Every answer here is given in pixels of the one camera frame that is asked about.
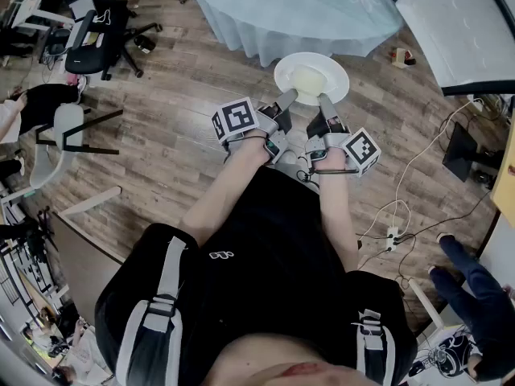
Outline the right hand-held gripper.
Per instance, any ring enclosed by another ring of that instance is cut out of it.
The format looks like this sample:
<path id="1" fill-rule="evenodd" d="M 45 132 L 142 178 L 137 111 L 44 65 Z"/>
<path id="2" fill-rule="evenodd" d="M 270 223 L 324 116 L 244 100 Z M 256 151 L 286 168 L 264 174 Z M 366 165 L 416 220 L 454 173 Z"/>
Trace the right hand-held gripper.
<path id="1" fill-rule="evenodd" d="M 317 175 L 356 175 L 361 177 L 381 156 L 381 149 L 361 128 L 355 133 L 343 125 L 336 116 L 336 109 L 329 96 L 321 93 L 318 97 L 320 112 L 307 126 L 307 143 L 305 155 L 309 174 Z M 344 169 L 317 169 L 316 162 L 322 162 L 328 157 L 330 149 L 340 149 L 344 152 Z"/>

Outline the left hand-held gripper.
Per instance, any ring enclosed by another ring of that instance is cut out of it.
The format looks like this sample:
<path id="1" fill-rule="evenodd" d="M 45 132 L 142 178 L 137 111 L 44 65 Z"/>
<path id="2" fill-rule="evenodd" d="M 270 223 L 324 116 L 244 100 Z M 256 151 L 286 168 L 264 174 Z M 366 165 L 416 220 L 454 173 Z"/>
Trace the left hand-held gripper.
<path id="1" fill-rule="evenodd" d="M 228 153 L 236 151 L 240 142 L 251 138 L 247 133 L 253 129 L 262 132 L 264 149 L 270 156 L 268 164 L 275 164 L 288 148 L 286 134 L 292 122 L 289 108 L 297 100 L 298 92 L 291 88 L 275 102 L 255 109 L 248 97 L 222 105 L 212 116 L 212 125 L 217 141 Z"/>

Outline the white round plate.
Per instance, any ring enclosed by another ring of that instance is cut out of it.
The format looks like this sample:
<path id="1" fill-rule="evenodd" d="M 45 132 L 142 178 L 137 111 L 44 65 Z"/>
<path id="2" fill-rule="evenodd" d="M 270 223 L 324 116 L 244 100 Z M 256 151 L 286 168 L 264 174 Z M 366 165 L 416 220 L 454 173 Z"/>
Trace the white round plate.
<path id="1" fill-rule="evenodd" d="M 297 65 L 305 65 L 318 70 L 327 78 L 322 93 L 329 96 L 333 104 L 342 101 L 348 94 L 350 82 L 347 72 L 333 59 L 314 52 L 298 52 L 280 60 L 274 69 L 274 81 L 282 92 L 293 88 L 291 74 Z M 319 105 L 318 97 L 298 92 L 297 102 L 303 105 Z"/>

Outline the white chair with black legs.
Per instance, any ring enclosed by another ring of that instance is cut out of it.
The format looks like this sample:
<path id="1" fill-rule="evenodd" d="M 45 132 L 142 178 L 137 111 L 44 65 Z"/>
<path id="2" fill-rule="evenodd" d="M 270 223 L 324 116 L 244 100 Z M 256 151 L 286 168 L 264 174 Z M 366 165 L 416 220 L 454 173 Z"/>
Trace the white chair with black legs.
<path id="1" fill-rule="evenodd" d="M 121 116 L 123 110 L 86 121 L 84 116 L 90 112 L 91 109 L 83 109 L 78 104 L 62 104 L 55 112 L 53 123 L 41 125 L 35 131 L 35 163 L 30 176 L 32 189 L 57 182 L 80 153 L 119 154 L 119 150 L 86 145 L 83 138 L 85 130 Z"/>

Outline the black headphones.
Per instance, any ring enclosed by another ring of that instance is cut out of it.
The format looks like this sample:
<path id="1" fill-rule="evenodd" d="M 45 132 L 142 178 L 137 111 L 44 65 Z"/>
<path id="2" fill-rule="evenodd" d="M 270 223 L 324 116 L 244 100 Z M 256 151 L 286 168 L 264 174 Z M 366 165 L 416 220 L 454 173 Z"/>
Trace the black headphones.
<path id="1" fill-rule="evenodd" d="M 466 335 L 444 339 L 435 349 L 435 365 L 440 374 L 453 378 L 465 372 L 472 343 Z"/>

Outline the white table leg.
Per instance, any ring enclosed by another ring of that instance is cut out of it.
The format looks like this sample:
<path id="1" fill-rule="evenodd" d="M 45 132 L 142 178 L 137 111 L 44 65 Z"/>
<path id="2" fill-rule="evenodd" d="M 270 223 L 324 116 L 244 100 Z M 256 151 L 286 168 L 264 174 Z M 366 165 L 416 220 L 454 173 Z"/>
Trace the white table leg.
<path id="1" fill-rule="evenodd" d="M 409 284 L 410 288 L 414 291 L 414 293 L 417 296 L 418 300 L 424 306 L 426 312 L 429 314 L 432 322 L 435 324 L 436 329 L 437 330 L 443 329 L 444 328 L 444 322 L 443 322 L 439 312 L 432 305 L 430 299 L 423 292 L 421 286 L 413 278 L 411 278 L 408 281 L 408 284 Z"/>

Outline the black office chair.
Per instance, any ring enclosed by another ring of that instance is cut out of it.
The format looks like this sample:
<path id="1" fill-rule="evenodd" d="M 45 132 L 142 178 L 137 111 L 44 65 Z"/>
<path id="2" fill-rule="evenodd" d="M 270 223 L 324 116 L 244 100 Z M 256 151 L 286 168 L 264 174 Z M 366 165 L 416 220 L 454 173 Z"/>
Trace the black office chair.
<path id="1" fill-rule="evenodd" d="M 150 29 L 163 30 L 159 23 L 140 28 L 128 27 L 137 14 L 129 9 L 127 0 L 64 0 L 72 11 L 74 26 L 70 34 L 71 46 L 66 51 L 64 68 L 76 75 L 101 74 L 110 80 L 109 70 L 124 58 L 137 78 L 143 76 L 126 49 L 126 44 Z"/>

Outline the round table with blue tablecloth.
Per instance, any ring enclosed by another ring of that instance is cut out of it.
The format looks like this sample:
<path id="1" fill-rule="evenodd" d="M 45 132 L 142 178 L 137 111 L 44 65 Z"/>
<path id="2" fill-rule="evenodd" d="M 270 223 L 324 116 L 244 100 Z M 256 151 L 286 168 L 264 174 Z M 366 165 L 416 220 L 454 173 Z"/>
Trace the round table with blue tablecloth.
<path id="1" fill-rule="evenodd" d="M 404 24 L 393 0 L 196 0 L 214 35 L 263 67 L 296 52 L 367 56 Z"/>

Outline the person's chin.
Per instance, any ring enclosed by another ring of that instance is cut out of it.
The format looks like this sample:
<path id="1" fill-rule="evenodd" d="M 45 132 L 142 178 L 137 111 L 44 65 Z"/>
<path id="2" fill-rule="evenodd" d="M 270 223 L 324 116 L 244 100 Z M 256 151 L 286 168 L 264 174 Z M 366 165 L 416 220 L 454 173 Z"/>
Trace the person's chin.
<path id="1" fill-rule="evenodd" d="M 332 365 L 302 341 L 246 335 L 216 358 L 201 386 L 379 386 L 361 372 Z"/>

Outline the person's left forearm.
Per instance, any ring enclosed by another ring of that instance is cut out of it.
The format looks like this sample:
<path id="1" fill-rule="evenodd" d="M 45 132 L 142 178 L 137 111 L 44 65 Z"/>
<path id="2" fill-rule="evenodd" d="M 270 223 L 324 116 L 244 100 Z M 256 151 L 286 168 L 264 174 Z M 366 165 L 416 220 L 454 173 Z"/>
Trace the person's left forearm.
<path id="1" fill-rule="evenodd" d="M 179 228 L 202 247 L 228 219 L 258 169 L 269 161 L 265 133 L 249 131 L 207 191 L 182 217 Z"/>

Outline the pale wooden table leg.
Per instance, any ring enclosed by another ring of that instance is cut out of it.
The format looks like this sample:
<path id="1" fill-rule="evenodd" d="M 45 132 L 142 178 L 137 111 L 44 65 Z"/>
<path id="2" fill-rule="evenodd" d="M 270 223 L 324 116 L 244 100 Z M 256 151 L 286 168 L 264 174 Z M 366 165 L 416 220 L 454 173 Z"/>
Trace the pale wooden table leg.
<path id="1" fill-rule="evenodd" d="M 108 189 L 107 191 L 103 191 L 100 194 L 94 195 L 86 200 L 83 200 L 83 201 L 65 209 L 64 211 L 61 211 L 59 213 L 59 216 L 66 217 L 66 216 L 71 216 L 71 215 L 75 215 L 75 214 L 87 211 L 89 209 L 92 209 L 92 208 L 100 205 L 100 204 L 105 203 L 106 201 L 108 201 L 114 197 L 117 197 L 121 193 L 122 193 L 122 189 L 119 186 L 112 187 L 112 188 Z"/>

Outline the person's right forearm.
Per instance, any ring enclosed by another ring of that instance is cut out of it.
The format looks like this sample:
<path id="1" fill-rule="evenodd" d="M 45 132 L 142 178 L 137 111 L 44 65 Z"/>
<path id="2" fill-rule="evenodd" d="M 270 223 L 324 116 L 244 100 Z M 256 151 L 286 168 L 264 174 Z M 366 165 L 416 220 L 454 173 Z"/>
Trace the person's right forearm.
<path id="1" fill-rule="evenodd" d="M 320 174 L 319 201 L 323 230 L 345 271 L 357 269 L 359 253 L 349 210 L 347 176 Z"/>

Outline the person's black clothing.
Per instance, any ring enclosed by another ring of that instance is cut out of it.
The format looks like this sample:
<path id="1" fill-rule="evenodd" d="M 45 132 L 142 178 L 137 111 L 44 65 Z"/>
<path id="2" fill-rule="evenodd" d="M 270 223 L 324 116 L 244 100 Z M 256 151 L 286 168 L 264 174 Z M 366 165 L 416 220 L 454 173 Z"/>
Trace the person's black clothing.
<path id="1" fill-rule="evenodd" d="M 397 386 L 417 353 L 397 282 L 346 272 L 326 237 L 319 196 L 270 168 L 257 171 L 228 219 L 199 247 L 166 224 L 146 228 L 97 300 L 97 345 L 127 386 L 164 386 L 179 315 L 178 386 L 200 386 L 233 340 L 285 335 L 329 363 Z"/>

